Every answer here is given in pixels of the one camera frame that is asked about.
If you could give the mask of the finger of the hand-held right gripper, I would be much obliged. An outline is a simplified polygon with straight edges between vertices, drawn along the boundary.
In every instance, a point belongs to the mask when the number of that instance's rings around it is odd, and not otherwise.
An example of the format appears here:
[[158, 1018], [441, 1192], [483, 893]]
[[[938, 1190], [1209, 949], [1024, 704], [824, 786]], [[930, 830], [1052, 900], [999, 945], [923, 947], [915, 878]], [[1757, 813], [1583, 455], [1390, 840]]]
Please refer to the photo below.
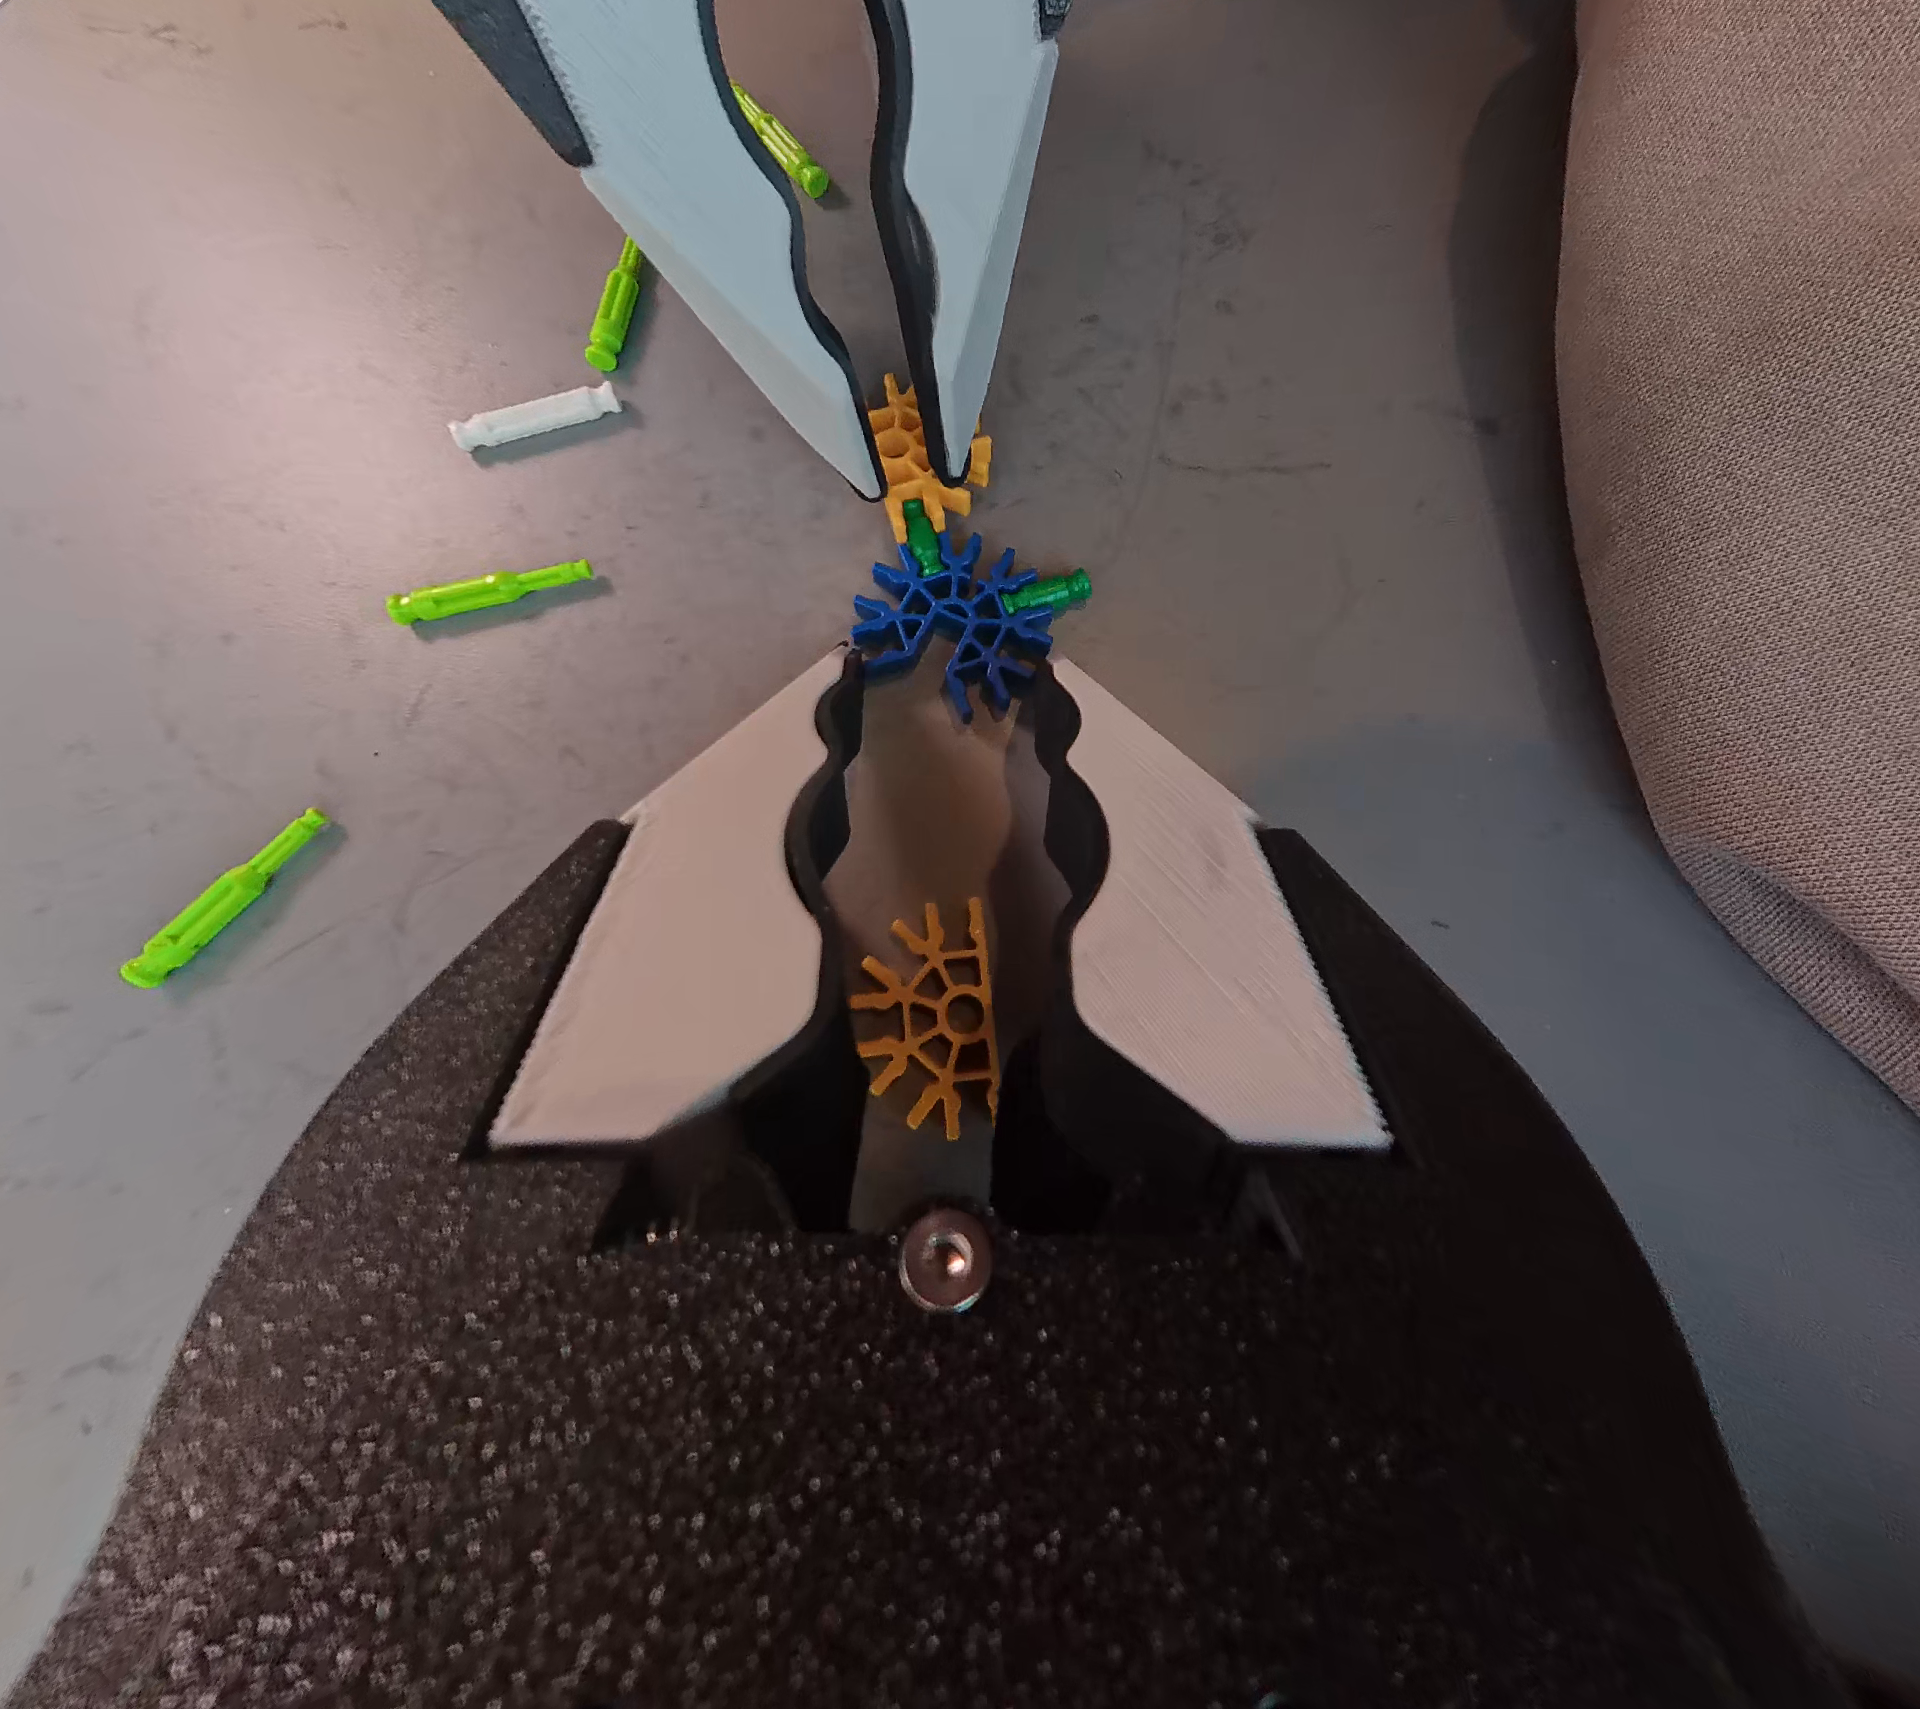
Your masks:
[[936, 473], [960, 480], [1019, 251], [1057, 48], [1042, 0], [862, 0], [869, 199]]
[[857, 496], [883, 493], [852, 359], [805, 288], [803, 220], [733, 96], [713, 0], [517, 0], [581, 129], [583, 180]]

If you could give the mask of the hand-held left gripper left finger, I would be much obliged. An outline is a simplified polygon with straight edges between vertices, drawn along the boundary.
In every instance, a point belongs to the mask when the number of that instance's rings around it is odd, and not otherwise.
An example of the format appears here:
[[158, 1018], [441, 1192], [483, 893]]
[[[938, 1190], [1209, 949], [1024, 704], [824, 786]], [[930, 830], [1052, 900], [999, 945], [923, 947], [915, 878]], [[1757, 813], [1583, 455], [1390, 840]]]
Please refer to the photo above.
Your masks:
[[622, 1161], [603, 1233], [850, 1228], [867, 1074], [824, 880], [859, 734], [838, 645], [622, 816], [487, 1118], [494, 1154]]

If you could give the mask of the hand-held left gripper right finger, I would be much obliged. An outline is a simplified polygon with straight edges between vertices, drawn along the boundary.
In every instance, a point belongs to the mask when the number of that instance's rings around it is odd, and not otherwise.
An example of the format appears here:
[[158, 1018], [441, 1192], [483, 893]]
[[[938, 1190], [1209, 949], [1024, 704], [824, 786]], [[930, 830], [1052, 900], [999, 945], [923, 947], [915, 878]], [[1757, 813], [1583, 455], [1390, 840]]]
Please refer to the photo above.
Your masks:
[[1067, 661], [1021, 702], [1067, 885], [989, 1206], [1053, 1237], [1288, 1237], [1272, 1151], [1390, 1148], [1256, 813]]

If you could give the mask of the light green rod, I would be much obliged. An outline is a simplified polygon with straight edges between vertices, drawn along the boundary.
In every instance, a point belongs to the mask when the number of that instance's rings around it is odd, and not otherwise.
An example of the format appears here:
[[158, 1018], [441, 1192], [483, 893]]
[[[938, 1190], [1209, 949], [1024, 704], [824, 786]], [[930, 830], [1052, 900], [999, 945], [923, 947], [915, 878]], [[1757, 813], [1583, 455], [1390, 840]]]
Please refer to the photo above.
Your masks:
[[391, 592], [386, 597], [386, 615], [401, 626], [439, 623], [511, 607], [536, 595], [572, 588], [593, 578], [588, 559], [525, 571], [491, 571], [435, 586]]
[[318, 809], [301, 811], [244, 863], [220, 872], [181, 910], [162, 924], [118, 969], [120, 981], [154, 988], [193, 962], [229, 924], [269, 888], [331, 821]]
[[731, 81], [731, 96], [747, 127], [780, 165], [788, 180], [798, 186], [805, 199], [814, 202], [821, 201], [831, 186], [827, 169], [811, 156], [775, 112], [761, 107], [738, 81]]
[[618, 369], [642, 293], [644, 256], [632, 236], [622, 238], [620, 255], [598, 297], [583, 346], [588, 366], [602, 375]]

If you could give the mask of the orange fan connector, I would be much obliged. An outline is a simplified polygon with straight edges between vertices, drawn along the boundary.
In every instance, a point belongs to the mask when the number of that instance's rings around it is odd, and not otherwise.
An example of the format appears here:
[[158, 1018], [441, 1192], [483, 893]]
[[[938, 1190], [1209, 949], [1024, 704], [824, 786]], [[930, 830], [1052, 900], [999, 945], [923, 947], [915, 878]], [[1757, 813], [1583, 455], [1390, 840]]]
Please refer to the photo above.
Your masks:
[[909, 1130], [957, 1143], [998, 1116], [1002, 1050], [986, 910], [956, 918], [926, 903], [895, 918], [890, 951], [867, 954], [848, 997], [867, 1093]]
[[928, 455], [921, 414], [912, 387], [901, 388], [888, 373], [882, 378], [882, 404], [867, 414], [873, 447], [883, 479], [882, 507], [895, 544], [907, 544], [906, 504], [917, 503], [928, 524], [941, 533], [947, 512], [972, 514], [973, 491], [989, 482], [994, 442], [973, 432], [967, 466], [960, 485], [943, 482]]

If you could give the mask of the grey desk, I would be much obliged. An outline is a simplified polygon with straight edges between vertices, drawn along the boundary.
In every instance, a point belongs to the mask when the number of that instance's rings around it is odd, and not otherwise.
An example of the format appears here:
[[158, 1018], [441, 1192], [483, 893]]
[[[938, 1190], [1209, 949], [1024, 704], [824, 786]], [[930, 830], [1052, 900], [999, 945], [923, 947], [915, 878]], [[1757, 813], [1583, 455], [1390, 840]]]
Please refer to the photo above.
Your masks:
[[[1428, 957], [1651, 1259], [1824, 1637], [1915, 1675], [1915, 1121], [1670, 869], [1554, 420], [1571, 0], [1074, 0], [979, 518]], [[859, 503], [425, 0], [3, 5], [3, 1684], [318, 1102], [846, 632]], [[588, 559], [401, 626], [386, 597]], [[301, 811], [193, 962], [120, 966]]]

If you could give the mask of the white rod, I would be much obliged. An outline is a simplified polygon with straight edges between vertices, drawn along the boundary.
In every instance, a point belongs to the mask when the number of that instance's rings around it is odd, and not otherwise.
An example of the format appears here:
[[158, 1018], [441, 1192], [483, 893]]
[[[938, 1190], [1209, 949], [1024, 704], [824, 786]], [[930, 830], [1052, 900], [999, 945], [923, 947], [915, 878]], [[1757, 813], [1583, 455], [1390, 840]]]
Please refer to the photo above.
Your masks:
[[466, 452], [505, 449], [591, 425], [620, 413], [622, 400], [612, 382], [576, 387], [564, 393], [477, 410], [448, 425], [451, 442]]

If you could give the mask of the person's beige garment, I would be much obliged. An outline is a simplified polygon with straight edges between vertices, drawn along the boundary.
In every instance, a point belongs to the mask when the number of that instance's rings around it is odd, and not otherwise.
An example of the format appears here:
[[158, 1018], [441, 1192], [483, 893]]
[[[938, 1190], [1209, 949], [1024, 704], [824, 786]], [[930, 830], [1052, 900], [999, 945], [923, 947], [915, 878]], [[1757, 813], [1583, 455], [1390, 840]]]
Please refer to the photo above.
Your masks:
[[1907, 1109], [1915, 44], [1915, 0], [1577, 0], [1554, 343], [1651, 827]]

